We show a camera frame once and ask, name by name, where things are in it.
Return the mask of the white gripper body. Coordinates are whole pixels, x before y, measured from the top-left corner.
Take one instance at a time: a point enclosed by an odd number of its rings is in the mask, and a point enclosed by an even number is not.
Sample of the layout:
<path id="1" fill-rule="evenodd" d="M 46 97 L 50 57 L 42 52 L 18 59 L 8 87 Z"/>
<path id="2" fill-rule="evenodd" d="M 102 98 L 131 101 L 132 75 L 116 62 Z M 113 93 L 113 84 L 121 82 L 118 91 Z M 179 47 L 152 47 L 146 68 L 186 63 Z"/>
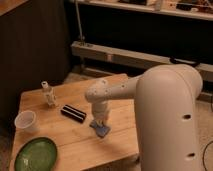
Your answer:
<path id="1" fill-rule="evenodd" d="M 92 115 L 95 120 L 104 121 L 108 118 L 109 108 L 106 101 L 92 104 Z"/>

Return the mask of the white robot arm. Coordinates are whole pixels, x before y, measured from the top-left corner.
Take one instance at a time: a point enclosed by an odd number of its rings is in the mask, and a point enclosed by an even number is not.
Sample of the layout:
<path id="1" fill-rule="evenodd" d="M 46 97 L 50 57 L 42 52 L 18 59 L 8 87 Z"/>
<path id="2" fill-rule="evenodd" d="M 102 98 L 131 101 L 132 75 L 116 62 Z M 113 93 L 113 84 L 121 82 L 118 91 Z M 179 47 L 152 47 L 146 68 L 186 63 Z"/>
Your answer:
<path id="1" fill-rule="evenodd" d="M 142 171 L 201 171 L 195 101 L 202 86 L 189 65 L 159 65 L 112 86 L 101 79 L 85 98 L 95 115 L 106 111 L 108 100 L 134 101 Z"/>

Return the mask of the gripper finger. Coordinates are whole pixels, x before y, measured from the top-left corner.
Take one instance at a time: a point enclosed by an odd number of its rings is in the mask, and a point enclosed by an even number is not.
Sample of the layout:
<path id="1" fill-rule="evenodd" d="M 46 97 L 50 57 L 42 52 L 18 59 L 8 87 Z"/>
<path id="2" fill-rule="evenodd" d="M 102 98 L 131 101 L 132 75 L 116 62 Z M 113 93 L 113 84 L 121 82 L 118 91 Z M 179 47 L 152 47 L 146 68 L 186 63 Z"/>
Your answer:
<path id="1" fill-rule="evenodd" d="M 97 125 L 98 127 L 100 127 L 100 121 L 99 121 L 98 119 L 94 119 L 94 121 L 95 121 L 96 125 Z"/>
<path id="2" fill-rule="evenodd" d="M 102 127 L 106 127 L 106 126 L 107 126 L 107 120 L 105 119 L 102 121 Z"/>

